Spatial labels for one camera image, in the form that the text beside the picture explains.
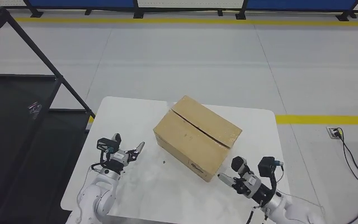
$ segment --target white table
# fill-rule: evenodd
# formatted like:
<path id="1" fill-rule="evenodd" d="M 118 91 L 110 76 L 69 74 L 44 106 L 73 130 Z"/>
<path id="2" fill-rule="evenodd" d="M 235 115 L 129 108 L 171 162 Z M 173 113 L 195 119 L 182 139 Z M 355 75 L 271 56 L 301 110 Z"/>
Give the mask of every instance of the white table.
<path id="1" fill-rule="evenodd" d="M 171 105 L 165 101 L 104 98 L 63 195 L 61 207 L 66 210 L 76 207 L 76 196 L 87 169 L 100 159 L 97 140 L 120 133 L 121 148 L 132 149 L 142 141 L 145 141 L 145 147 L 137 161 L 125 168 L 110 215 L 185 224 L 245 223 L 255 205 L 252 199 L 238 195 L 216 177 L 206 183 L 157 145 L 152 129 Z M 243 129 L 219 172 L 238 176 L 230 168 L 235 156 L 246 158 L 258 176 L 257 164 L 263 156 L 274 156 L 283 161 L 273 112 L 227 106 L 206 107 Z M 276 170 L 277 178 L 281 176 L 280 172 L 280 169 Z M 96 174 L 89 174 L 86 185 Z M 262 178 L 262 181 L 270 186 L 268 178 Z M 289 193 L 286 176 L 278 188 Z M 263 213 L 257 210 L 252 223 L 261 223 L 262 220 Z"/>

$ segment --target gray floor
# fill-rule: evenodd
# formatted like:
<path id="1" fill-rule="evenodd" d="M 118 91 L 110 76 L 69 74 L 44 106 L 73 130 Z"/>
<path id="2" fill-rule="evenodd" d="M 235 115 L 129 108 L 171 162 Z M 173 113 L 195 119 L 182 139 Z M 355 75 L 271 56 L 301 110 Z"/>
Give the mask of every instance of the gray floor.
<path id="1" fill-rule="evenodd" d="M 356 27 L 21 25 L 94 111 L 105 96 L 177 101 L 189 95 L 203 104 L 269 109 L 275 114 L 358 112 Z M 0 29 L 0 52 L 0 73 L 50 74 L 8 26 Z M 52 107 L 81 108 L 66 89 L 60 90 Z M 326 126 L 278 129 L 291 193 L 324 206 L 328 223 L 347 223 L 355 217 L 358 181 L 344 161 L 341 144 L 329 139 Z M 343 129 L 358 158 L 357 126 Z"/>

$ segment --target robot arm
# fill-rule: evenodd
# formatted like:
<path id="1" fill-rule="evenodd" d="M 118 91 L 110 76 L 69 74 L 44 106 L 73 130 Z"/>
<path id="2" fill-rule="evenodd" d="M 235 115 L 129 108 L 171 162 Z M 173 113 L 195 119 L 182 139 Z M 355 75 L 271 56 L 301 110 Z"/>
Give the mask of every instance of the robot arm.
<path id="1" fill-rule="evenodd" d="M 219 174 L 218 177 L 238 194 L 252 198 L 258 203 L 265 213 L 265 220 L 269 218 L 277 224 L 325 224 L 321 216 L 311 212 L 306 206 L 292 204 L 286 196 L 276 191 L 274 172 L 277 165 L 281 164 L 273 157 L 264 157 L 258 164 L 260 176 L 270 178 L 272 189 L 261 183 L 260 178 L 247 166 L 246 160 L 239 156 L 233 159 L 231 168 L 241 178 L 231 178 L 226 174 Z"/>
<path id="2" fill-rule="evenodd" d="M 101 224 L 105 215 L 112 208 L 115 199 L 120 174 L 129 162 L 135 161 L 144 147 L 144 142 L 133 150 L 123 151 L 119 149 L 121 138 L 115 134 L 112 138 L 101 138 L 97 142 L 97 148 L 101 150 L 100 163 L 93 164 L 92 170 L 98 172 L 94 181 L 80 192 L 77 198 L 78 206 L 70 214 L 67 224 Z M 97 185 L 106 183 L 108 188 Z"/>

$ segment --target yellow stripe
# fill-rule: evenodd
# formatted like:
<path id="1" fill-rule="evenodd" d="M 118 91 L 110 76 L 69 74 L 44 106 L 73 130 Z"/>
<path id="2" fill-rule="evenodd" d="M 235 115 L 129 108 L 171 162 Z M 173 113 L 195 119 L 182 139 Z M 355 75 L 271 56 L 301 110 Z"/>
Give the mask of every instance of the yellow stripe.
<path id="1" fill-rule="evenodd" d="M 358 116 L 331 115 L 276 115 L 277 124 L 348 124 L 358 125 Z"/>
<path id="2" fill-rule="evenodd" d="M 275 26 L 358 26 L 358 22 L 339 21 L 279 21 L 235 20 L 207 18 L 16 18 L 17 22 L 51 22 L 75 24 L 227 24 L 227 25 L 275 25 Z"/>
<path id="3" fill-rule="evenodd" d="M 93 117 L 90 117 L 89 120 L 88 120 L 89 123 L 93 123 L 93 121 L 94 121 Z"/>

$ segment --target cardboard box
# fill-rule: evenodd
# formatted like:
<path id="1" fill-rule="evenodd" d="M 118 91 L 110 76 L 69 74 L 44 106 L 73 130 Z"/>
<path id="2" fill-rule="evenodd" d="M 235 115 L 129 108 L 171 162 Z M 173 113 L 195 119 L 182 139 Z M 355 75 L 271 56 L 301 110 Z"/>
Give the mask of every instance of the cardboard box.
<path id="1" fill-rule="evenodd" d="M 153 131 L 158 145 L 209 182 L 242 130 L 184 96 Z"/>

